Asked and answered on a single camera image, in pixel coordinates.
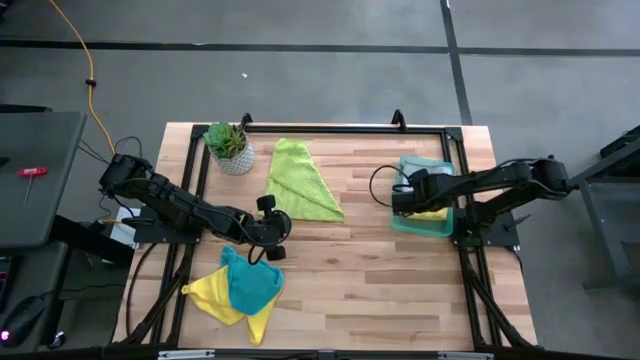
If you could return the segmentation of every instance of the red tool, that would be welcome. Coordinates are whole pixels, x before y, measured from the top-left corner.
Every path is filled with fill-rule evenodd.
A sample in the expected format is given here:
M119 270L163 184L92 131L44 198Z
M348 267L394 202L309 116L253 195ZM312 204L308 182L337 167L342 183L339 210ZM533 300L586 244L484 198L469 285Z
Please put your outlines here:
M29 199L29 193L31 192L31 184L33 183L33 178L36 176L46 175L49 171L47 168L38 167L38 168L26 168L18 170L18 175L22 177L29 178L29 187L27 187L27 194L24 196L24 204L22 207L27 206L27 200Z

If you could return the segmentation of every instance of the microfiber cloth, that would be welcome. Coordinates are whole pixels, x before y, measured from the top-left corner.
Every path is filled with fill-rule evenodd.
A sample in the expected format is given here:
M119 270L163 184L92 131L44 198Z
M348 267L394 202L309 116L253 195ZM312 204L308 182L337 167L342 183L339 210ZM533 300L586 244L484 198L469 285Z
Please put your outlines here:
M244 259L233 249L225 247L221 256L222 262L225 262L223 266L213 274L183 286L181 291L189 295L200 310L207 312L225 325L233 325L246 317L249 325L249 341L254 345L260 345L273 308L282 292L283 275L282 271L263 261L250 266L246 259L243 263L239 258ZM255 276L254 280L245 278L253 276ZM277 291L269 297L274 289ZM232 297L235 297L241 307L246 307L248 311L258 307L260 309L253 314L243 313L232 305Z
M344 221L302 140L282 138L274 145L267 194L276 197L276 209L293 219Z
M225 246L220 255L220 265L228 266L229 299L231 306L241 313L255 315L282 289L282 270L260 260L249 265L244 256Z

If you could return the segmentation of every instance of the lime green towel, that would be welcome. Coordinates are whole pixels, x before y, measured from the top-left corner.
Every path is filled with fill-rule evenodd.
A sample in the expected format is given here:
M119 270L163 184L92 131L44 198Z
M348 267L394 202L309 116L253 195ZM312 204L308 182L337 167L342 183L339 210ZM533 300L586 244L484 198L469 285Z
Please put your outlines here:
M267 194L292 219L344 221L344 214L302 140L282 138L273 147Z

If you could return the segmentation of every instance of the white pot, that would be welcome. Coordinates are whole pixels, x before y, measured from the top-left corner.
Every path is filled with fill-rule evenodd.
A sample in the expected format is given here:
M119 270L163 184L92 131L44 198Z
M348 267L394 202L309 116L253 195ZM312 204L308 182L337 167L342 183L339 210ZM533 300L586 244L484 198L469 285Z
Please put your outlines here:
M218 158L211 148L209 148L209 153L216 163L218 163L220 170L229 175L242 175L251 170L253 161L256 158L256 154L253 152L253 146L250 142L247 142L247 146L245 146L244 150L231 159Z

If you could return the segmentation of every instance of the succulent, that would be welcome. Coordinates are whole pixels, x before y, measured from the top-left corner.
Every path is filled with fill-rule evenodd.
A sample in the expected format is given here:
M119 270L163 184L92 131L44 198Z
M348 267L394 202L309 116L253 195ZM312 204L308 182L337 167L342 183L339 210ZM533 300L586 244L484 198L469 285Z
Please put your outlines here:
M204 134L204 142L220 159L231 159L247 146L247 137L235 125L211 124Z

